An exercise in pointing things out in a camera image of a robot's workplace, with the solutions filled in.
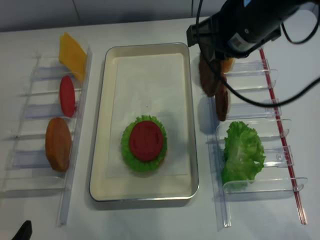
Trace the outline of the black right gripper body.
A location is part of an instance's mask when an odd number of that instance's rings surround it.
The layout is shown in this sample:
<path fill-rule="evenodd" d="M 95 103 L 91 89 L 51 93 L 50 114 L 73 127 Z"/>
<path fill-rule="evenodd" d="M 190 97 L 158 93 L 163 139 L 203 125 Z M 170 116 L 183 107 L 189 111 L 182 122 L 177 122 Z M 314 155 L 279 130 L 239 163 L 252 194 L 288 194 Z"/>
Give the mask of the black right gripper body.
<path fill-rule="evenodd" d="M 210 60 L 245 58 L 281 35 L 281 21 L 273 0 L 228 0 L 218 13 L 188 28 L 187 45 L 206 48 Z"/>

